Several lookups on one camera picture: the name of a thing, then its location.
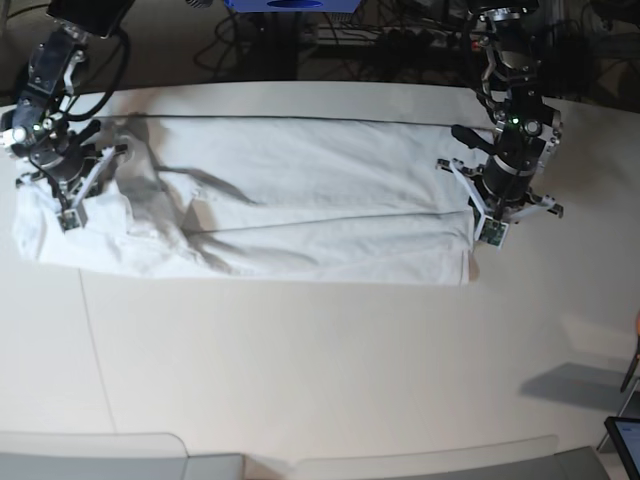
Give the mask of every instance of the metal bracket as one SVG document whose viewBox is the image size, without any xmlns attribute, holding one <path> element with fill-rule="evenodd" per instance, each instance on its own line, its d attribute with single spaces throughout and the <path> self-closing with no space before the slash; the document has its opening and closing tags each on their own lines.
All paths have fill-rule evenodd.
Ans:
<svg viewBox="0 0 640 480">
<path fill-rule="evenodd" d="M 64 71 L 64 75 L 62 76 L 62 78 L 64 80 L 65 90 L 69 95 L 75 95 L 75 89 L 73 86 L 73 72 L 75 71 L 78 64 L 83 63 L 84 61 L 86 61 L 86 59 L 87 56 L 85 55 L 85 53 L 82 50 L 78 50 L 73 54 L 73 57 L 71 57 L 71 61 L 67 65 L 67 69 Z"/>
<path fill-rule="evenodd" d="M 559 205 L 558 202 L 556 202 L 556 199 L 553 197 L 550 197 L 549 195 L 545 195 L 544 197 L 541 197 L 541 198 L 535 197 L 533 201 L 534 201 L 533 205 L 525 207 L 522 210 L 512 215 L 509 215 L 507 217 L 508 221 L 511 223 L 518 223 L 523 218 L 538 212 L 550 212 L 557 215 L 558 218 L 562 218 L 564 216 L 564 208 L 562 207 L 562 205 Z"/>
<path fill-rule="evenodd" d="M 469 194 L 475 207 L 474 213 L 476 217 L 473 239 L 476 242 L 493 245 L 500 250 L 507 238 L 507 233 L 509 233 L 509 224 L 493 218 L 491 209 L 487 206 L 480 192 L 478 192 L 478 189 L 471 181 L 472 177 L 481 174 L 481 167 L 478 169 L 470 169 L 465 167 L 464 163 L 460 160 L 453 159 L 451 162 L 448 160 L 438 160 L 437 168 L 451 172 Z"/>
<path fill-rule="evenodd" d="M 69 230 L 75 230 L 76 228 L 84 228 L 87 224 L 87 212 L 84 209 L 84 199 L 89 194 L 89 191 L 94 186 L 98 177 L 109 166 L 111 161 L 121 152 L 116 147 L 105 148 L 102 151 L 102 158 L 98 160 L 89 175 L 82 181 L 82 187 L 73 198 L 71 206 L 58 213 L 58 221 L 62 229 L 67 232 Z"/>
</svg>

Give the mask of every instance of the screen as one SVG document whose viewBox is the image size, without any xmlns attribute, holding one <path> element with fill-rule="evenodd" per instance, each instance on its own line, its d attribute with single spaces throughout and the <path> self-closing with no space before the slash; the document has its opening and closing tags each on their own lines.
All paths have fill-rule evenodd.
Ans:
<svg viewBox="0 0 640 480">
<path fill-rule="evenodd" d="M 618 421 L 616 427 L 627 450 L 629 450 L 636 469 L 640 470 L 640 423 Z"/>
<path fill-rule="evenodd" d="M 53 0 L 47 13 L 86 32 L 109 37 L 134 0 Z"/>
</svg>

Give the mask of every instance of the black handle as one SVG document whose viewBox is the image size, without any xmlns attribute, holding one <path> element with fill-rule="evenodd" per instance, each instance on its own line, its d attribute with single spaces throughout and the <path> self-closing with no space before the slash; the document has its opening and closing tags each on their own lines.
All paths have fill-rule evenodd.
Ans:
<svg viewBox="0 0 640 480">
<path fill-rule="evenodd" d="M 489 155 L 496 155 L 496 147 L 483 139 L 471 128 L 463 127 L 462 125 L 454 125 L 451 127 L 451 134 L 453 135 L 453 138 L 464 143 L 471 149 L 479 148 Z"/>
</svg>

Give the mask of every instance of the white cloth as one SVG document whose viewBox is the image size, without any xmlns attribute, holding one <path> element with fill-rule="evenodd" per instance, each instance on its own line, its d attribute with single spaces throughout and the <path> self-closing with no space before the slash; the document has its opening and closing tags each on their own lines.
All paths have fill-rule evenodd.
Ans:
<svg viewBox="0 0 640 480">
<path fill-rule="evenodd" d="M 436 161 L 479 158 L 449 128 L 274 118 L 126 128 L 132 153 L 86 200 L 86 228 L 63 233 L 37 187 L 18 191 L 23 257 L 151 278 L 468 282 L 472 211 Z"/>
</svg>

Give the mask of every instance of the white towel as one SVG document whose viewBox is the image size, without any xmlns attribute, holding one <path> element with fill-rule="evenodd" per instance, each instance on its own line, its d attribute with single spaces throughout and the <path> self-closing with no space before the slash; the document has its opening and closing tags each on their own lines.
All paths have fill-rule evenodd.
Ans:
<svg viewBox="0 0 640 480">
<path fill-rule="evenodd" d="M 63 233 L 36 187 L 18 191 L 23 257 L 147 278 L 469 280 L 468 196 L 436 161 L 480 157 L 447 127 L 148 118 L 118 135 L 133 153 L 85 202 L 86 228 Z"/>
</svg>

